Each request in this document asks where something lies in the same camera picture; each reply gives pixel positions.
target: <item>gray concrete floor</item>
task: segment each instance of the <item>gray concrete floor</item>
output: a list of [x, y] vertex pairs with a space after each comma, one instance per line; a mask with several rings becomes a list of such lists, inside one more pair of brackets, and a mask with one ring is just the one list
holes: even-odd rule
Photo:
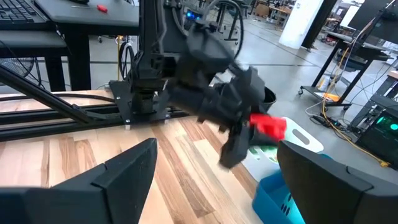
[[[312, 123], [305, 114], [305, 109], [314, 105], [317, 101], [309, 93], [304, 92], [302, 96], [298, 96], [297, 92], [301, 85], [312, 84], [313, 79], [320, 71], [333, 47], [318, 41], [315, 43], [318, 49], [312, 50], [312, 52], [307, 52], [305, 49], [295, 50], [284, 47], [278, 43], [281, 35], [280, 31], [275, 30], [272, 24], [267, 24], [264, 21], [257, 22], [253, 19], [255, 18], [250, 17], [244, 21], [244, 43], [238, 60], [244, 67], [248, 65], [256, 67], [266, 86], [276, 93], [277, 102], [271, 107], [270, 114], [287, 116], [293, 119], [317, 138], [325, 147], [324, 153], [330, 155], [336, 161], [398, 184], [398, 172], [390, 168], [380, 167], [379, 163], [372, 157], [338, 138], [332, 130]], [[230, 23], [231, 18], [227, 16], [224, 24], [228, 26]], [[102, 44], [97, 41], [96, 37], [92, 37], [90, 40], [91, 84], [93, 89], [97, 89], [109, 82], [109, 80], [116, 79], [116, 49], [113, 39], [104, 38]], [[64, 60], [65, 81], [69, 83], [67, 62], [66, 59]], [[44, 63], [39, 65], [43, 79], [48, 80]], [[334, 63], [330, 65], [328, 71], [331, 72], [334, 66]], [[387, 69], [387, 65], [381, 62], [374, 62], [361, 79], [363, 85], [366, 86], [373, 83]], [[33, 69], [32, 74], [37, 75], [35, 69]], [[344, 77], [349, 80], [352, 80], [354, 76], [355, 73], [344, 73]], [[220, 78], [227, 81], [231, 78], [231, 75], [226, 72], [220, 74]], [[351, 101], [361, 91], [353, 100], [353, 103], [357, 105], [353, 105], [345, 114], [347, 121], [351, 121], [354, 118], [361, 109], [361, 105], [367, 102], [367, 98], [372, 95], [372, 92], [377, 90], [384, 79], [385, 76], [374, 85], [366, 88], [366, 91], [361, 91], [361, 83], [358, 83], [347, 97], [347, 100]], [[44, 83], [44, 86], [49, 89], [48, 83]], [[337, 93], [341, 94], [344, 89], [344, 85], [337, 84]], [[0, 86], [0, 93], [12, 92], [15, 91], [6, 86]], [[319, 109], [315, 107], [310, 112], [319, 113]], [[341, 108], [330, 108], [328, 114], [334, 118], [342, 118], [343, 111]]]

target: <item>red item on desk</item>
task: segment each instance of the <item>red item on desk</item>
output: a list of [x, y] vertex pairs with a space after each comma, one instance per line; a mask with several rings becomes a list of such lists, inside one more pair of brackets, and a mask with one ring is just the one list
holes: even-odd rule
[[285, 139], [287, 128], [286, 120], [264, 114], [250, 115], [250, 125], [255, 125], [259, 132], [266, 134], [275, 140]]
[[108, 12], [108, 9], [104, 5], [97, 5], [97, 9], [101, 12]]

